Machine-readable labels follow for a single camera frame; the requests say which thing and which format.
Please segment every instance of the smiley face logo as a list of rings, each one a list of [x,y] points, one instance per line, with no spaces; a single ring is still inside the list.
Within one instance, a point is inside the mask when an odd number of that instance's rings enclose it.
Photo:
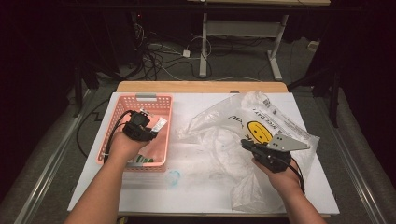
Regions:
[[[258,121],[251,121],[247,124],[248,130],[253,135],[254,139],[259,143],[268,143],[272,139],[271,133]]]

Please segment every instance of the pink basket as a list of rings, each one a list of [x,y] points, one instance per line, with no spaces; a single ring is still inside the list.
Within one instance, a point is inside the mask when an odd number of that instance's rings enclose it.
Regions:
[[[117,123],[120,116],[127,110],[140,111],[141,108],[148,111],[153,116],[149,116],[149,128],[152,128],[159,118],[166,119],[166,124],[158,132],[146,147],[139,151],[139,154],[154,159],[154,162],[128,162],[126,171],[146,171],[146,172],[164,172],[166,153],[168,149],[169,130],[172,115],[172,95],[169,94],[155,94],[155,93],[124,93],[120,95],[116,102],[116,107],[111,115],[111,120],[106,129],[106,136],[102,142],[99,153],[96,157],[96,162],[103,164],[104,154],[108,143],[108,138]],[[120,123],[129,121],[130,116],[124,116]],[[123,125],[121,125],[116,132],[122,132]]]

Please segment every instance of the white plastic bag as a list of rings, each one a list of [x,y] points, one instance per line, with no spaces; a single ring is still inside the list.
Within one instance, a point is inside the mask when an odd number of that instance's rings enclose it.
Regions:
[[[283,203],[240,141],[269,142],[279,132],[310,146],[291,152],[306,181],[319,138],[284,116],[261,91],[236,94],[213,105],[192,119],[186,129],[179,130],[177,137],[203,145],[213,158],[213,167],[234,180],[230,192],[234,210],[270,213],[281,210]]]

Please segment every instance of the gray carpet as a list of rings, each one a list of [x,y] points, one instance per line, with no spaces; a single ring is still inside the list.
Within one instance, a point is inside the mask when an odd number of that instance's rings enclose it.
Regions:
[[[314,53],[306,50],[307,43],[308,41],[305,39],[292,44],[282,43],[277,55],[277,61],[286,84],[304,76],[306,68],[314,55]],[[167,46],[178,52],[183,50],[180,46],[173,45],[172,43],[167,43]],[[251,79],[247,79],[249,77],[261,81],[274,81],[268,60],[266,60],[263,53],[265,50],[271,48],[272,42],[270,40],[265,39],[260,45],[255,47],[235,49],[225,56],[216,56],[216,54],[220,55],[228,50],[226,47],[219,46],[220,44],[218,44],[216,49],[213,49],[212,56],[209,58],[212,69],[212,76],[209,80],[237,77],[223,80],[251,81]],[[163,55],[163,58],[167,61],[176,57],[169,54]],[[198,74],[199,63],[191,60],[189,62],[191,62],[194,74]],[[175,80],[175,78],[197,80],[191,74],[191,65],[189,63],[175,64],[167,68],[168,73],[162,70],[158,74],[158,80]],[[122,68],[125,74],[129,71],[127,66],[123,66]],[[134,78],[138,78],[139,76],[142,77],[143,74],[138,74]],[[83,118],[107,99],[110,93],[117,87],[116,82],[102,77],[100,76],[100,88],[97,91],[92,91],[90,94],[92,99],[85,104]],[[334,134],[334,128],[328,121],[326,111],[323,112],[323,106],[326,106],[327,99],[312,97],[309,88],[297,88],[293,93],[307,130],[313,135],[320,136],[318,157],[341,212],[338,216],[329,217],[327,219],[328,223],[374,223],[372,221],[373,218],[369,215],[370,213],[367,212],[370,209],[366,207],[367,204],[362,202],[361,196],[358,193],[356,181],[351,179],[351,173],[343,159],[343,149],[339,144],[339,136]],[[46,136],[43,137],[36,147],[18,180],[14,183],[12,190],[2,201],[0,206],[0,223],[14,223],[29,195],[32,193],[37,180],[42,175],[55,148],[60,145],[67,130],[71,127],[75,112],[72,97],[70,98],[70,102],[71,105],[53,124]],[[101,105],[95,110],[95,112],[99,112],[98,118],[96,118],[96,115],[89,115],[81,126],[79,139],[81,147],[87,154],[99,129],[100,118],[104,115],[105,111],[106,104]],[[367,144],[364,144],[364,137],[361,135],[356,120],[353,119],[350,111],[348,111],[347,101],[342,91],[340,91],[338,122],[340,127],[336,131],[343,136],[343,139],[347,140],[347,150],[351,151],[351,154],[357,161],[370,162],[369,165],[361,162],[360,168],[366,173],[364,178],[367,178],[367,181],[370,182],[369,186],[371,186],[377,198],[376,202],[380,202],[378,207],[386,216],[384,220],[389,223],[395,221],[395,210],[391,210],[396,207],[394,188],[389,186],[389,180],[384,175],[378,161],[371,156],[371,150],[367,147]],[[76,134],[73,133],[65,148],[64,159],[57,169],[56,176],[50,180],[51,183],[46,194],[42,201],[38,202],[38,209],[34,211],[32,218],[29,219],[31,223],[63,222],[68,214],[66,208],[73,194],[73,189],[78,182],[84,161],[85,158],[78,150]],[[379,184],[382,184],[384,188],[378,188],[377,186]],[[134,223],[141,221],[145,223],[263,223],[263,220],[257,218],[133,217],[133,219]],[[269,221],[270,223],[287,223],[285,219],[270,219]]]

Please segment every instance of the item in basket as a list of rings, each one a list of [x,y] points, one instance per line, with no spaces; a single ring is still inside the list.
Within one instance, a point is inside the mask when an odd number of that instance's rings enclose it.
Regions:
[[[154,159],[146,158],[140,154],[137,154],[137,156],[134,158],[133,162],[139,162],[139,163],[154,162]]]

